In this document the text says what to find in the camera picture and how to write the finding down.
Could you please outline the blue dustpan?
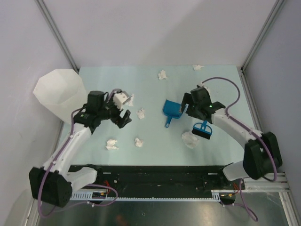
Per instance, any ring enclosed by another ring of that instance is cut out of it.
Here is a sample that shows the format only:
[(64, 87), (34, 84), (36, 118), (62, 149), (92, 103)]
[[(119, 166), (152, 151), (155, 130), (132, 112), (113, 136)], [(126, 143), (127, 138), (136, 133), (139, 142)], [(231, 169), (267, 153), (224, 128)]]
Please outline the blue dustpan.
[(166, 116), (165, 127), (169, 128), (172, 119), (181, 118), (181, 104), (167, 99), (163, 106), (163, 114)]

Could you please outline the blue hand brush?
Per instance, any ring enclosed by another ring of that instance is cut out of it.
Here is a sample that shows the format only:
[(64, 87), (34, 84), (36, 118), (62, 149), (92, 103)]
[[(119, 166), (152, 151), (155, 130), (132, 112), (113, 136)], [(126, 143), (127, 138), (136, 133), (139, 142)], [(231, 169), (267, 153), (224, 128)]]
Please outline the blue hand brush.
[(195, 123), (192, 127), (192, 133), (199, 137), (210, 139), (213, 133), (212, 128), (207, 124), (207, 121)]

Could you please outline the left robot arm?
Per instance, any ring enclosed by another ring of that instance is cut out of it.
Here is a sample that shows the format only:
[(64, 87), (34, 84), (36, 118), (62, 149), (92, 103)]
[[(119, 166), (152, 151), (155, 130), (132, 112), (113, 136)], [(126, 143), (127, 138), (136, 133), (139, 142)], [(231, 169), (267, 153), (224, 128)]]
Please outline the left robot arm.
[(71, 161), (101, 122), (110, 120), (120, 129), (131, 122), (129, 110), (123, 116), (120, 115), (129, 100), (130, 96), (120, 89), (115, 89), (110, 94), (102, 91), (89, 92), (87, 103), (71, 113), (71, 130), (63, 144), (43, 166), (33, 167), (29, 172), (32, 196), (38, 204), (45, 202), (62, 208), (74, 192), (89, 185), (93, 188), (103, 185), (103, 175), (93, 167), (85, 166), (70, 173)]

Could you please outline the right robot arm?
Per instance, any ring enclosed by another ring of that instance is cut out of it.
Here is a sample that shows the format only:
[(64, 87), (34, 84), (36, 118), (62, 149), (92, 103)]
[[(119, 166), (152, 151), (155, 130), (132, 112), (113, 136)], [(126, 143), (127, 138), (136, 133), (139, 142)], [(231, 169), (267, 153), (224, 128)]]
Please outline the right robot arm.
[(275, 134), (248, 127), (232, 116), (222, 103), (212, 102), (204, 87), (185, 93), (180, 111), (219, 127), (243, 147), (243, 160), (225, 166), (223, 173), (218, 175), (217, 184), (220, 188), (228, 189), (236, 179), (249, 177), (258, 180), (269, 173), (274, 174), (272, 181), (276, 181), (282, 158)]

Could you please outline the paper scrap left upper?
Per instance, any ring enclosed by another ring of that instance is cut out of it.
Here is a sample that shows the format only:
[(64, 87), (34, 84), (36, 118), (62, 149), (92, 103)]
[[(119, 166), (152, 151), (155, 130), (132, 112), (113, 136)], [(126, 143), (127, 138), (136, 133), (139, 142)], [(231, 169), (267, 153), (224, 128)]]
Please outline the paper scrap left upper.
[(128, 101), (125, 103), (125, 105), (132, 107), (134, 106), (134, 94), (131, 94), (130, 98), (128, 99)]

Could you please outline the paper scrap centre small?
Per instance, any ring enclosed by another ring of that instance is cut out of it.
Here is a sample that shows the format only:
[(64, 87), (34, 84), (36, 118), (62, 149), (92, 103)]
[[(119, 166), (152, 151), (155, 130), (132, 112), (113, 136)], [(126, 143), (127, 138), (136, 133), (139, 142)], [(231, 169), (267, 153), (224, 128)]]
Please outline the paper scrap centre small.
[(141, 108), (140, 110), (138, 110), (136, 112), (136, 115), (138, 117), (138, 119), (144, 119), (145, 118), (145, 110), (143, 108)]

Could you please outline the paper scrap top right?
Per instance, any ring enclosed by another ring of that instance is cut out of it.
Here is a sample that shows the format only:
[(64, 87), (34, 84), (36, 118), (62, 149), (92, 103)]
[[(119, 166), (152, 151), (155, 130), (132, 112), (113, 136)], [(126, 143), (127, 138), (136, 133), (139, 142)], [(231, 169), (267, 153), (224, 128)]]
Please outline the paper scrap top right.
[(193, 65), (193, 70), (194, 71), (200, 71), (202, 68), (204, 68), (203, 65)]

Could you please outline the paper scrap top centre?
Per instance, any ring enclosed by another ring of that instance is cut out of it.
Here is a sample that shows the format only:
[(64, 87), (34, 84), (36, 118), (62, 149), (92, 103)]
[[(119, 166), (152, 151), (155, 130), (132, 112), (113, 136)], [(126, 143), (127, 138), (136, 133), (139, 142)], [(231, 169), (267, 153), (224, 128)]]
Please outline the paper scrap top centre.
[(158, 73), (158, 79), (159, 79), (159, 80), (167, 80), (167, 79), (168, 79), (165, 70), (161, 70), (161, 71)]

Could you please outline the paper scrap lower centre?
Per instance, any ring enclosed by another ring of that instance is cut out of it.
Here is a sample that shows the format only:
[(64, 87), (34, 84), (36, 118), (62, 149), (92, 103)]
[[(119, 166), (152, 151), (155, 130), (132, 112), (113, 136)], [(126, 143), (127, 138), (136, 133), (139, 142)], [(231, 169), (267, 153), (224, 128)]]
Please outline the paper scrap lower centre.
[(135, 146), (136, 147), (143, 147), (143, 143), (144, 141), (139, 139), (139, 138), (135, 138)]

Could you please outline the large paper scrap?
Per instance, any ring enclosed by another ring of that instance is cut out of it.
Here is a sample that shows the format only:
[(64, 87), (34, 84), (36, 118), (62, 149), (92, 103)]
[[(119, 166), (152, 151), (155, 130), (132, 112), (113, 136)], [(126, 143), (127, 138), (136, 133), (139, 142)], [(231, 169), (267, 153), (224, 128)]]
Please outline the large paper scrap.
[(185, 143), (185, 145), (190, 149), (194, 149), (199, 143), (199, 139), (196, 135), (192, 133), (192, 131), (184, 132), (182, 134), (182, 140)]

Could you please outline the paper scrap lower left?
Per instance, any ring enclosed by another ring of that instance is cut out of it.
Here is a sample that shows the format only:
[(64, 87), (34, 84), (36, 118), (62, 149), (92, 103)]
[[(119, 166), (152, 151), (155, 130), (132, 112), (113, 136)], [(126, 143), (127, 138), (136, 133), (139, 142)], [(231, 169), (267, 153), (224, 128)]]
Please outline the paper scrap lower left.
[(106, 143), (106, 149), (107, 150), (118, 150), (119, 148), (116, 146), (117, 140), (115, 139), (109, 139)]

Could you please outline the translucent white waste bin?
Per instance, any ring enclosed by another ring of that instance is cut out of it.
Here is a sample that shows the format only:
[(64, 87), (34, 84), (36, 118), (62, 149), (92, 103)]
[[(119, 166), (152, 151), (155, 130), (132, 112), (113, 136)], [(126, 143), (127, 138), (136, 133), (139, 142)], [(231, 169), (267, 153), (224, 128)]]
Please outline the translucent white waste bin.
[(71, 124), (71, 113), (87, 102), (83, 81), (73, 69), (55, 69), (42, 76), (33, 94), (44, 107), (67, 124)]

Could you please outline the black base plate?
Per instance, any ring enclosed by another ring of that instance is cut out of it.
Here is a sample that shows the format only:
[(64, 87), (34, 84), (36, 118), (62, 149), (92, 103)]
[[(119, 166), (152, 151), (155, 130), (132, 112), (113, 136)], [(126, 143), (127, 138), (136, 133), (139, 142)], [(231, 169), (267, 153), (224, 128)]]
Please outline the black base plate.
[(244, 183), (229, 181), (223, 166), (105, 166), (97, 171), (94, 184), (110, 185), (120, 198), (189, 199), (209, 198), (212, 190), (235, 192)]

